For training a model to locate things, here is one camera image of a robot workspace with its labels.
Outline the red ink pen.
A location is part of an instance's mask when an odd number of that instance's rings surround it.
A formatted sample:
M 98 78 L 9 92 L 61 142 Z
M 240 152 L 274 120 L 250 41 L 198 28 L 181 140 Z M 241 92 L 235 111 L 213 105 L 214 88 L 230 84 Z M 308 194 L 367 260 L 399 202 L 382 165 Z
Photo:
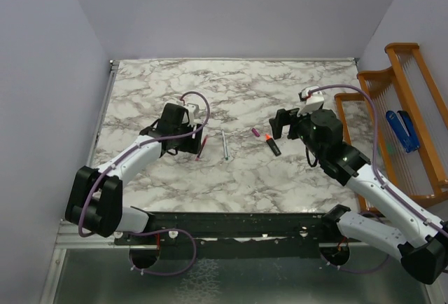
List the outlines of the red ink pen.
M 205 147 L 205 145 L 206 145 L 207 139 L 208 139 L 208 135 L 206 135 L 206 136 L 204 137 L 204 139 L 202 140 L 201 146 L 200 146 L 200 148 L 199 148 L 199 152 L 198 152 L 198 154 L 197 154 L 197 156 L 196 156 L 196 158 L 195 158 L 196 161 L 198 161 L 198 160 L 200 159 L 200 156 L 201 156 L 201 154 L 202 154 L 202 152 L 203 152 L 203 150 L 204 150 L 204 147 Z

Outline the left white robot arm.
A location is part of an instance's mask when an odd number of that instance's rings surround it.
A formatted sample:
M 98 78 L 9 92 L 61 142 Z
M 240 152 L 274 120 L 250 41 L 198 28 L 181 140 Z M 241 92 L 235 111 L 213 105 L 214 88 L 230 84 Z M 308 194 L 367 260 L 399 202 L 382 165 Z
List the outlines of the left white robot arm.
M 151 216 L 123 205 L 124 187 L 164 154 L 199 152 L 203 127 L 195 122 L 199 111 L 196 104 L 167 103 L 162 115 L 116 157 L 98 167 L 81 167 L 73 181 L 65 219 L 102 237 L 128 232 L 139 244 L 149 243 L 155 234 Z

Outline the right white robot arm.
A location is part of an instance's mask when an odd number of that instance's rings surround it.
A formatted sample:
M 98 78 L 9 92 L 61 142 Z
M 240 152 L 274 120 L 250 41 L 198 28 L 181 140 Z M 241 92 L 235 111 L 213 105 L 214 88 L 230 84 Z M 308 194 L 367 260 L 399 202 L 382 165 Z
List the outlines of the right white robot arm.
M 392 224 L 384 225 L 337 205 L 322 218 L 321 232 L 331 242 L 341 237 L 364 242 L 400 261 L 417 281 L 432 284 L 447 268 L 447 222 L 420 208 L 382 175 L 370 159 L 343 140 L 343 124 L 329 109 L 301 115 L 279 109 L 269 120 L 272 136 L 299 139 L 324 173 L 370 200 Z

